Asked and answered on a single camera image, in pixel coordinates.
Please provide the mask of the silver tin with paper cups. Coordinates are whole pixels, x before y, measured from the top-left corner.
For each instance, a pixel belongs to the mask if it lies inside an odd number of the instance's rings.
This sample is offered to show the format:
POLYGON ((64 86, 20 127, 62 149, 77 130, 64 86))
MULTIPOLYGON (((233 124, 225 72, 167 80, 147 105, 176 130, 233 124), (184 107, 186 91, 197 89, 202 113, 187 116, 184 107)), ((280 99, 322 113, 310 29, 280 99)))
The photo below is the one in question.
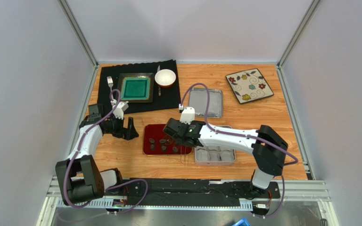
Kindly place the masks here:
POLYGON ((234 149, 219 146, 194 148, 195 164, 200 166, 231 166, 236 160, 234 149))

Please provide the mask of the red lacquer tray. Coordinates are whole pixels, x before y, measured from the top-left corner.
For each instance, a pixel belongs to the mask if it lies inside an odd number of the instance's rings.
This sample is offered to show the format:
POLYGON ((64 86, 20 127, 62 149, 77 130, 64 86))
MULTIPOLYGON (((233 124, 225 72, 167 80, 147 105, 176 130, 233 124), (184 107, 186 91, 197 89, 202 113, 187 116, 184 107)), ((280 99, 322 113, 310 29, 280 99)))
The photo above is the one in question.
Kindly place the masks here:
POLYGON ((176 144, 173 139, 169 136, 166 135, 163 132, 165 124, 149 124, 144 128, 144 133, 143 133, 143 153, 145 155, 148 156, 153 156, 153 155, 180 155, 180 146, 176 144), (154 145, 156 145, 156 149, 154 151, 150 150, 150 145, 152 145, 149 142, 149 139, 153 138, 155 140, 154 145), (160 139, 165 139, 166 140, 166 144, 165 146, 167 147, 167 150, 165 152, 161 151, 161 144, 159 143, 160 139), (178 153, 174 153, 172 148, 173 147, 177 147, 179 149, 178 153))

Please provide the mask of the pink handled metal tongs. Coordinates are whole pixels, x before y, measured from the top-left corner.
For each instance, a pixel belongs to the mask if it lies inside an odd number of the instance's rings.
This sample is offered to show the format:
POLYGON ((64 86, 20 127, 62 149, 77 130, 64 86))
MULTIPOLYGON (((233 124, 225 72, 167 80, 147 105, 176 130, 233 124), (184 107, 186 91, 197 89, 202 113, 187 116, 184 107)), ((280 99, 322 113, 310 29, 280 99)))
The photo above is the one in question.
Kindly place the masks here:
POLYGON ((181 164, 184 164, 187 161, 187 155, 192 152, 191 147, 181 145, 180 146, 180 162, 181 164))

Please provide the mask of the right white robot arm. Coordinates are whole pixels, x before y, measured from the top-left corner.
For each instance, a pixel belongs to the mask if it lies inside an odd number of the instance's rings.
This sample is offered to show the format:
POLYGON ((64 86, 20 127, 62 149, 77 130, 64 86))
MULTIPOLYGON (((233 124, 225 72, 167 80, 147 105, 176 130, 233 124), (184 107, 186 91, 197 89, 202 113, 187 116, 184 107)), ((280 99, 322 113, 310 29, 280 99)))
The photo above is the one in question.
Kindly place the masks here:
POLYGON ((183 146, 217 146, 252 155, 257 165, 251 178, 253 188, 265 190, 274 177, 282 175, 288 144, 269 126, 239 130, 214 126, 204 121, 187 124, 170 118, 163 132, 183 146))

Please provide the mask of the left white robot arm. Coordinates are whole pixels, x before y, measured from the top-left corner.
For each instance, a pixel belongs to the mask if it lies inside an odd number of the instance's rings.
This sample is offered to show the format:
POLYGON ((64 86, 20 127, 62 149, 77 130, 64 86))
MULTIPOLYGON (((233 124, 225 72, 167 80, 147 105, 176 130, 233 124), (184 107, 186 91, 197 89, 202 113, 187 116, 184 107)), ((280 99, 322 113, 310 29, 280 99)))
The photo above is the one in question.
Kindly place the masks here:
POLYGON ((89 106, 87 115, 79 126, 79 137, 69 156, 56 163, 55 171, 62 200, 66 206, 82 208, 89 202, 102 198, 106 190, 123 182, 117 168, 99 171, 94 155, 104 134, 131 140, 137 138, 133 118, 124 126, 127 102, 112 102, 113 109, 104 115, 103 106, 89 106))

